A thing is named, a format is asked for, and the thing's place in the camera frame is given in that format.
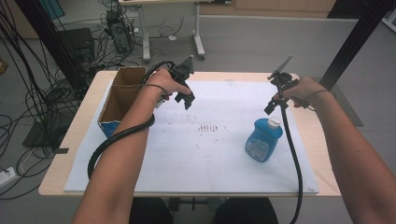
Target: hand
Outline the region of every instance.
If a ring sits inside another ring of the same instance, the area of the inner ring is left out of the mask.
[[[169,95],[172,95],[172,92],[178,91],[189,95],[192,91],[175,82],[169,72],[164,68],[159,68],[155,73],[153,73],[147,81],[148,86],[154,85],[158,87],[162,87],[163,91],[161,96],[164,100],[169,100]]]
[[[302,77],[297,86],[283,91],[283,97],[290,98],[294,102],[294,107],[301,107],[299,100],[306,100],[310,105],[316,107],[318,93],[323,91],[327,90],[312,77]],[[274,99],[279,99],[278,94],[274,96]]]

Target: small dark marks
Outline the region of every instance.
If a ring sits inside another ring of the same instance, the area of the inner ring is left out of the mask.
[[[199,132],[215,132],[218,130],[218,126],[214,124],[201,124],[198,128]]]

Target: black pants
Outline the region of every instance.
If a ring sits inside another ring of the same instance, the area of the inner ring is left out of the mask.
[[[173,224],[173,219],[161,198],[134,198],[129,223]]]
[[[215,224],[277,224],[277,217],[268,198],[231,198],[215,215]]]
[[[134,198],[130,223],[173,224],[172,215],[161,198]],[[215,224],[277,224],[268,198],[231,198],[216,212]]]

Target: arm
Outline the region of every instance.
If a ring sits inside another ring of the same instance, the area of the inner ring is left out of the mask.
[[[312,78],[284,92],[317,111],[346,209],[355,223],[396,223],[396,178],[329,91]]]
[[[190,89],[177,84],[164,69],[152,75],[147,83],[161,86],[167,92],[191,94]],[[115,133],[149,120],[157,100],[164,94],[159,87],[144,86]],[[133,133],[105,150],[97,162],[73,223],[128,223],[148,134],[148,129]]]

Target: white bottle cap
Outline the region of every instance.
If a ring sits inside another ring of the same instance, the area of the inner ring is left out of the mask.
[[[271,117],[268,119],[268,126],[270,126],[270,128],[275,129],[277,127],[280,126],[280,119],[279,118],[275,118],[275,117]]]

